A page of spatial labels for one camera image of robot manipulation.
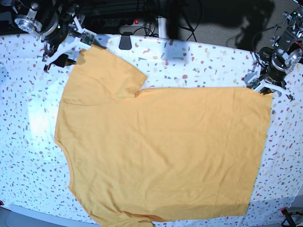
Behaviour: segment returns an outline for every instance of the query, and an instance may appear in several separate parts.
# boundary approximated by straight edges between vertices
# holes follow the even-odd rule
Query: terrazzo-patterned tablecloth
[[[148,76],[146,87],[244,87],[253,69],[250,52],[159,38],[119,35],[98,41]],[[0,37],[0,200],[63,218],[95,223],[67,189],[70,176],[55,145],[59,101],[72,67],[43,72],[43,45],[30,35]],[[73,59],[79,49],[68,53]],[[247,214],[210,220],[155,223],[167,227],[257,226],[281,222],[302,185],[303,67],[286,77],[295,100],[274,94],[271,123]]]

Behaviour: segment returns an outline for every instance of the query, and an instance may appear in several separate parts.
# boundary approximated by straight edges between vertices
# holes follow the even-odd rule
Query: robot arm
[[[291,14],[284,13],[285,21],[276,26],[274,38],[271,39],[273,48],[263,47],[258,60],[258,73],[253,77],[244,78],[249,87],[264,95],[278,92],[286,94],[292,101],[290,91],[286,90],[285,77],[294,70],[295,65],[303,55],[303,1],[296,1],[299,7]],[[281,37],[275,36],[279,27],[287,23],[287,28]]]
[[[52,63],[60,67],[75,64],[64,53],[75,46],[89,49],[96,36],[81,27],[76,16],[79,6],[70,6],[67,0],[18,0],[14,7],[18,13],[15,18],[17,26],[45,45],[42,59],[45,71]],[[58,48],[68,35],[74,37],[73,42]]]

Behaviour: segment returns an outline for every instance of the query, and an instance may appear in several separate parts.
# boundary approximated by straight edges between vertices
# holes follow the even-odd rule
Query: yellow t-shirt
[[[69,189],[103,227],[244,215],[272,96],[247,88],[154,88],[92,46],[65,87],[55,142]]]

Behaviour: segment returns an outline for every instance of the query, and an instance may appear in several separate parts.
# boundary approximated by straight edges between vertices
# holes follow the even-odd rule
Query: cable
[[[140,27],[140,28],[136,29],[136,30],[133,32],[133,35],[134,35],[137,31],[139,31],[140,29],[144,29],[144,27]]]
[[[197,39],[196,39],[196,36],[195,36],[195,31],[196,31],[196,29],[198,28],[198,26],[199,26],[199,24],[200,24],[200,21],[201,21],[201,19],[202,19],[202,10],[203,10],[203,6],[202,6],[201,1],[200,1],[200,0],[197,0],[197,2],[199,3],[199,6],[200,6],[200,17],[199,17],[199,20],[198,20],[198,23],[197,23],[195,29],[192,31],[192,34],[187,38],[186,41],[188,41],[188,40],[190,39],[190,37],[193,35],[195,41],[197,42]]]
[[[184,19],[185,19],[185,21],[186,21],[186,23],[187,23],[187,25],[188,25],[189,28],[183,27],[183,26],[180,26],[180,25],[179,25],[179,27],[191,32],[191,35],[187,38],[186,41],[188,41],[188,40],[190,39],[190,37],[193,36],[194,39],[195,39],[195,41],[197,42],[197,39],[196,39],[196,36],[195,36],[195,31],[196,31],[196,29],[198,28],[198,26],[199,26],[199,24],[200,24],[200,22],[201,22],[201,19],[202,19],[202,15],[203,15],[203,14],[202,14],[202,11],[203,11],[202,3],[201,3],[200,0],[197,0],[197,2],[199,3],[199,7],[200,7],[200,15],[199,15],[198,23],[197,23],[197,25],[196,25],[195,28],[193,28],[193,27],[191,26],[191,23],[190,23],[190,21],[189,21],[189,19],[188,19],[188,16],[184,13],[183,10],[181,10],[181,14],[182,14],[182,16],[184,17]],[[185,7],[185,6],[188,6],[188,3],[182,1],[182,2],[181,2],[181,7]]]
[[[154,33],[154,31],[155,31],[155,27],[153,28],[153,31],[151,32],[151,34],[150,34],[150,31],[151,31],[151,29],[152,29],[152,23],[150,22],[149,23],[149,26],[148,26],[148,28],[146,27],[146,25],[147,25],[147,23],[145,22],[144,23],[144,31],[145,31],[145,35],[146,36],[152,36],[153,35],[153,33]]]
[[[253,36],[252,41],[251,41],[252,51],[254,52],[255,58],[257,59],[258,63],[259,63],[262,67],[265,67],[265,66],[264,66],[263,64],[261,64],[261,62],[260,62],[260,60],[259,60],[259,57],[257,56],[256,50],[255,50],[255,45],[254,45],[255,42],[254,42],[254,41],[255,41],[255,38],[256,38],[259,34],[261,34],[261,33],[263,33],[263,32],[266,32],[266,31],[268,31],[268,30],[274,29],[275,27],[280,27],[280,26],[275,25],[275,26],[266,28],[266,29],[264,29],[264,30],[262,30],[262,31],[260,31],[260,32],[258,32],[258,33],[256,33],[256,34]]]
[[[140,27],[140,28],[138,28],[137,30],[135,30],[134,32],[133,32],[133,35],[138,31],[138,30],[140,30],[140,29],[144,29],[144,27]],[[151,37],[159,37],[159,35],[158,34],[154,34],[153,33],[153,31],[152,30],[150,30],[149,28],[146,28],[147,30],[149,30],[149,32],[151,32],[151,35],[147,35],[147,36],[151,36]]]

